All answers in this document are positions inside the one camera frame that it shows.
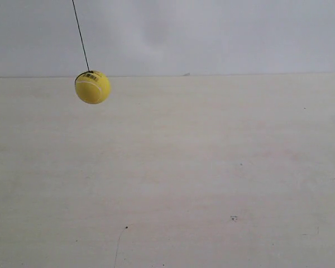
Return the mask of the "yellow tennis ball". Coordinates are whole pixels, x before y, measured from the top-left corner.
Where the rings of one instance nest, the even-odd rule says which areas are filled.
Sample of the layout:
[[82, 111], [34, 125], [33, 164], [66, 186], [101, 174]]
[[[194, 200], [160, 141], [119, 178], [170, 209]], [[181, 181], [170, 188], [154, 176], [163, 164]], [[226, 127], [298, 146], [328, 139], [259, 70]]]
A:
[[88, 104], [104, 102], [111, 92], [108, 77], [96, 70], [81, 73], [76, 77], [74, 84], [79, 99]]

